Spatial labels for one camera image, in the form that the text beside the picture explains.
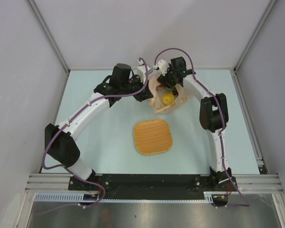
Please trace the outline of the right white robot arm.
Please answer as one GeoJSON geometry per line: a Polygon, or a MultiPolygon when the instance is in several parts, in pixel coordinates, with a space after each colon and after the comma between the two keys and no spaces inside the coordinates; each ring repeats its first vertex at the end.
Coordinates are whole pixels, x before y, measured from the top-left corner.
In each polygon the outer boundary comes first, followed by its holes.
{"type": "Polygon", "coordinates": [[[159,82],[169,88],[182,86],[193,93],[200,103],[199,122],[206,131],[210,144],[211,165],[209,185],[214,190],[222,190],[232,182],[232,172],[225,152],[225,129],[229,120],[227,98],[224,93],[211,92],[197,77],[195,71],[187,69],[183,57],[171,59],[168,63],[159,60],[154,69],[160,71],[159,82]]]}

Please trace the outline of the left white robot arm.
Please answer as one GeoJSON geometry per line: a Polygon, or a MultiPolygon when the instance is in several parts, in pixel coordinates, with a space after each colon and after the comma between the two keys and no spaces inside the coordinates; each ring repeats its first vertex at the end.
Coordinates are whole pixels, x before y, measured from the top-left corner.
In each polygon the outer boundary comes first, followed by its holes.
{"type": "Polygon", "coordinates": [[[112,107],[123,97],[134,97],[142,102],[150,99],[148,77],[153,69],[139,59],[136,72],[127,64],[118,63],[93,91],[89,99],[69,118],[58,125],[45,127],[45,152],[63,167],[79,178],[79,185],[85,190],[95,186],[95,171],[80,157],[76,144],[80,134],[100,114],[112,107]]]}

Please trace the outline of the woven bamboo tray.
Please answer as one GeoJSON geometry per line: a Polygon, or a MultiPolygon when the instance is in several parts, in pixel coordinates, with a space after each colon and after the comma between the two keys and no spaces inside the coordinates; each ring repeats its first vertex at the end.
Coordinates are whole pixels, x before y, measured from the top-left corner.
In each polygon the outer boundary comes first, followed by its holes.
{"type": "Polygon", "coordinates": [[[146,156],[165,153],[173,146],[169,124],[163,119],[137,123],[133,137],[137,151],[146,156]]]}

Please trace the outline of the translucent orange plastic bag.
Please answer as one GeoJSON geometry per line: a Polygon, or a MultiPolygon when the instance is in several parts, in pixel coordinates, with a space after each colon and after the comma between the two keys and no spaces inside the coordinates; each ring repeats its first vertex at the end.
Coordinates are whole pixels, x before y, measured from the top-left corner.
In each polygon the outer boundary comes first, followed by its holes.
{"type": "Polygon", "coordinates": [[[188,102],[193,93],[177,84],[173,88],[165,88],[157,79],[160,73],[149,77],[149,90],[153,98],[149,99],[149,106],[155,114],[168,114],[182,104],[188,102]]]}

